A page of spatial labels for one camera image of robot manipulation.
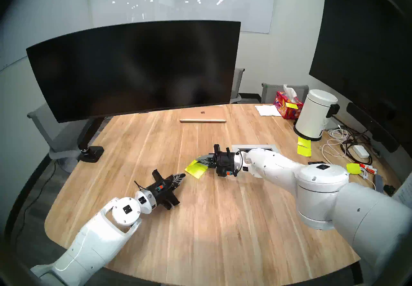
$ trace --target power adapter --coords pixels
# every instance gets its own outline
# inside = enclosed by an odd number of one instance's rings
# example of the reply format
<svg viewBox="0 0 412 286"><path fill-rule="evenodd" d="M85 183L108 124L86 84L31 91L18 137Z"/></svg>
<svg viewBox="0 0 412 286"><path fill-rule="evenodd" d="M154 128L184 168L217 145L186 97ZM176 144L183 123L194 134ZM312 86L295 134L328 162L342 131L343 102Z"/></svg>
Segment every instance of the power adapter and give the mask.
<svg viewBox="0 0 412 286"><path fill-rule="evenodd" d="M354 145L352 148L360 158L366 159L369 157L368 151L362 145Z"/></svg>

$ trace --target sticky note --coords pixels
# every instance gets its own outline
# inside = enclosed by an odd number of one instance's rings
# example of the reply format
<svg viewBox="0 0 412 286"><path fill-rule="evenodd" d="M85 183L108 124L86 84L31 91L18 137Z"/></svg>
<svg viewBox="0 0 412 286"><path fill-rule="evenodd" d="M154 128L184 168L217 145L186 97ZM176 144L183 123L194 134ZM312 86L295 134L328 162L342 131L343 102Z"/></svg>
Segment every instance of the sticky note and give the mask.
<svg viewBox="0 0 412 286"><path fill-rule="evenodd" d="M297 144L304 146L306 148L311 148L310 147L310 140L305 140L304 138L298 137L297 138Z"/></svg>
<svg viewBox="0 0 412 286"><path fill-rule="evenodd" d="M296 105L296 104L294 104L294 103L288 103L288 102L286 102L285 104L286 104L286 106L287 106L288 108L295 108L295 109L298 109L297 105Z"/></svg>
<svg viewBox="0 0 412 286"><path fill-rule="evenodd" d="M312 155L312 150L311 148L306 148L304 146L298 145L297 146L297 153L306 157L309 157Z"/></svg>
<svg viewBox="0 0 412 286"><path fill-rule="evenodd" d="M356 164L356 163L346 164L346 169L348 170L348 172L350 174L360 174L360 173L362 173L361 170L360 170L359 164Z"/></svg>
<svg viewBox="0 0 412 286"><path fill-rule="evenodd" d="M197 160L194 160L185 168L185 171L199 179L207 169L208 167L206 165L200 164Z"/></svg>

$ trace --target red tissue box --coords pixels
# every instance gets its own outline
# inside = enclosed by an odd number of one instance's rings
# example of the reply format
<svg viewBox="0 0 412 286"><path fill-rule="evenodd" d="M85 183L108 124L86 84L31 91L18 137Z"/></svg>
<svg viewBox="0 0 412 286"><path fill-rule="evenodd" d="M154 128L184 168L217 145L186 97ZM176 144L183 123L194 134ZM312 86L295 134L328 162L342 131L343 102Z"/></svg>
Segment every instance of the red tissue box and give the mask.
<svg viewBox="0 0 412 286"><path fill-rule="evenodd" d="M297 119L302 111L303 103L295 98L296 103L288 99L285 92L278 91L273 104L284 119Z"/></svg>

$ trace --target laptop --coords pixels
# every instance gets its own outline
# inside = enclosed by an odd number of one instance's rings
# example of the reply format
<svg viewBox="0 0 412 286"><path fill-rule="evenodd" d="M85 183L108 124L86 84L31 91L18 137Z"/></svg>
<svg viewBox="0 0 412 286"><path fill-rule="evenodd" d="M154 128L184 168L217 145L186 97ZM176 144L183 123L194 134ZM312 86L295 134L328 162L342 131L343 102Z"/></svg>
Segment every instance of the laptop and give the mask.
<svg viewBox="0 0 412 286"><path fill-rule="evenodd" d="M203 106L199 108L183 108L180 113L181 122L226 122L225 109L222 106Z"/></svg>

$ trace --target television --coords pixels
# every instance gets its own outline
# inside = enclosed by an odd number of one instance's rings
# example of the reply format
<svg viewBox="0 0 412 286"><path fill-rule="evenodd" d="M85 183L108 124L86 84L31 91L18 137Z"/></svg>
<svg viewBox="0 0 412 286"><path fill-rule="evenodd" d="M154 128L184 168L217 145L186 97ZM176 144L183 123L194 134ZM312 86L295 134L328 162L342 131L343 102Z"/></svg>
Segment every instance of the television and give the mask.
<svg viewBox="0 0 412 286"><path fill-rule="evenodd" d="M27 48L58 122L227 104L240 22L157 21L79 31Z"/></svg>
<svg viewBox="0 0 412 286"><path fill-rule="evenodd" d="M389 0L325 0L309 74L347 97L347 107L393 152L412 156L412 34Z"/></svg>

